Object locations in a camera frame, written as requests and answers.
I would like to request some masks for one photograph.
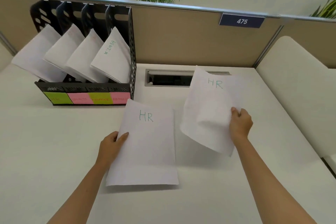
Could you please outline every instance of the green sticky note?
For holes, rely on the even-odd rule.
[[[53,104],[73,104],[69,96],[64,92],[43,92]]]
[[[109,92],[89,92],[88,94],[95,105],[113,104],[113,100]]]

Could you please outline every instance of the stacked paper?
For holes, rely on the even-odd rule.
[[[231,107],[240,108],[241,81],[233,75],[214,75],[196,67],[184,103],[180,129],[196,142],[231,156]]]
[[[130,49],[117,27],[98,51],[91,67],[115,82],[128,83],[131,69]]]
[[[106,76],[90,67],[92,60],[103,44],[104,42],[100,39],[95,30],[91,29],[84,41],[66,62],[66,70],[72,70],[72,73],[79,74],[90,82],[107,82],[109,79]]]
[[[44,56],[44,60],[70,74],[81,82],[86,79],[75,73],[72,69],[66,67],[66,63],[73,52],[85,39],[79,28],[72,24],[72,26],[65,32],[64,35],[48,50]]]
[[[129,99],[118,137],[126,132],[128,138],[110,167],[106,186],[179,183],[172,109]]]
[[[61,35],[47,24],[12,59],[12,63],[31,72],[45,82],[62,82],[66,76],[61,69],[43,60],[46,52],[61,38]]]

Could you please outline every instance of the hand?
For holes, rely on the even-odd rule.
[[[235,107],[231,108],[230,134],[234,144],[239,140],[247,139],[253,121],[249,113],[245,109],[241,109],[240,113]]]
[[[118,132],[112,132],[100,142],[96,164],[103,165],[108,169],[119,154],[121,147],[128,137],[128,132],[124,133],[117,141]]]

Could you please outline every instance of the pink sticky note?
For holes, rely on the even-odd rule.
[[[69,98],[74,104],[77,105],[85,105],[91,104],[93,105],[93,101],[87,93],[68,93]]]
[[[125,104],[131,98],[129,92],[110,92],[114,104]]]

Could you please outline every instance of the desk surface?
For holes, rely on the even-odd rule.
[[[105,187],[88,223],[261,223],[238,154],[231,158],[179,131],[189,88],[144,87],[137,65],[134,100],[172,105],[180,185]],[[319,224],[336,218],[336,180],[252,68],[229,71],[248,82],[244,107],[254,126],[250,141],[271,171]],[[46,223],[95,162],[99,142],[118,130],[124,107],[54,107],[33,84],[36,78],[9,65],[0,73],[0,222]]]

